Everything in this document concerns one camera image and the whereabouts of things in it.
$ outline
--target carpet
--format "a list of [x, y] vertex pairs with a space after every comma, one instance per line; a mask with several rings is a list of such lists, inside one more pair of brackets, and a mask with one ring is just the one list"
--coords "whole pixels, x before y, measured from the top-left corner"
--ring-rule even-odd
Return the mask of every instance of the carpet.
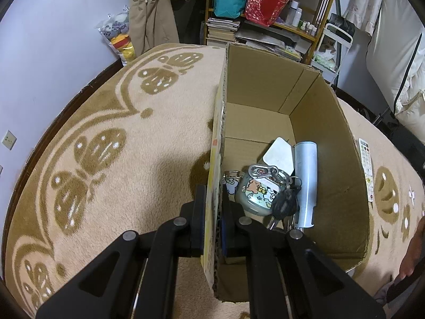
[[[155, 230], [207, 182], [224, 49], [167, 44], [99, 88], [65, 123], [20, 197], [6, 284], [34, 316], [123, 231]], [[198, 258], [180, 259], [175, 318], [235, 318], [247, 303], [213, 297]]]

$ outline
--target bed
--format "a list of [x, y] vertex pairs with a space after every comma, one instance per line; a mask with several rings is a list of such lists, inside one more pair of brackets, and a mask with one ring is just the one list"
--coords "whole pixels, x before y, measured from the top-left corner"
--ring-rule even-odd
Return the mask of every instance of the bed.
[[[123, 231], [158, 228], [192, 200], [196, 183], [206, 183], [224, 55], [216, 47], [158, 46], [121, 69], [63, 125], [31, 173], [7, 239], [6, 285], [28, 314]], [[353, 137], [365, 139], [372, 154], [368, 253], [354, 278], [373, 294], [397, 274], [424, 214], [424, 191], [390, 141], [340, 104]], [[221, 303], [199, 261], [180, 259], [174, 313], [243, 319], [249, 304]]]

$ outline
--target hanging clothes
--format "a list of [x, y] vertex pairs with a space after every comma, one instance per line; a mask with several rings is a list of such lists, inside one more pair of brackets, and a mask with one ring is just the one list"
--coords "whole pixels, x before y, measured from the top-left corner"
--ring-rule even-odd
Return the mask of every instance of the hanging clothes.
[[164, 43], [179, 43], [170, 0], [130, 0], [130, 38], [137, 56]]

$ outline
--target white cylindrical bottle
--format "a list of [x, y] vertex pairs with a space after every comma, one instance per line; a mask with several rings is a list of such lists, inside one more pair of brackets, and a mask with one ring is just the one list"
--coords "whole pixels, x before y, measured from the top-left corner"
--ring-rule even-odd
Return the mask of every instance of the white cylindrical bottle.
[[295, 14], [297, 12], [298, 4], [299, 4], [298, 1], [295, 1], [295, 0], [291, 1], [290, 11], [288, 12], [288, 16], [286, 17], [286, 20], [285, 20], [286, 25], [292, 25]]
[[302, 181], [297, 194], [299, 211], [295, 216], [295, 227], [311, 228], [317, 199], [317, 145], [313, 141], [295, 145], [295, 175]]
[[295, 12], [294, 20], [292, 22], [292, 26], [295, 26], [295, 27], [298, 26], [298, 23], [300, 22], [300, 19], [301, 19], [302, 12], [303, 10], [301, 8], [297, 8], [297, 11]]

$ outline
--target bookshelf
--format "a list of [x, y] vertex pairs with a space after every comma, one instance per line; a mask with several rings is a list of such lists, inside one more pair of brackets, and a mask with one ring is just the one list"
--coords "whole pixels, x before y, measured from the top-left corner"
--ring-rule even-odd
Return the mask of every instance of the bookshelf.
[[[301, 29], [298, 29], [293, 26], [284, 25], [280, 23], [273, 24], [273, 27], [277, 27], [280, 29], [293, 32], [301, 36], [302, 38], [312, 42], [312, 45], [310, 46], [308, 52], [305, 54], [302, 60], [302, 62], [307, 65], [310, 64], [313, 57], [314, 50], [318, 46], [320, 37], [322, 36], [324, 27], [326, 25], [326, 21], [328, 19], [329, 11], [331, 10], [332, 3], [333, 3], [333, 0], [319, 0], [317, 4], [317, 8], [314, 11], [313, 22], [312, 22], [315, 26], [317, 26], [317, 32], [314, 36], [309, 35], [305, 33], [304, 31], [302, 31]], [[207, 0], [207, 5], [205, 9], [205, 25], [207, 24], [208, 18], [215, 16], [212, 4], [213, 4], [213, 0]], [[207, 44], [207, 32], [208, 32], [208, 27], [205, 26], [204, 35], [203, 35], [204, 44]]]

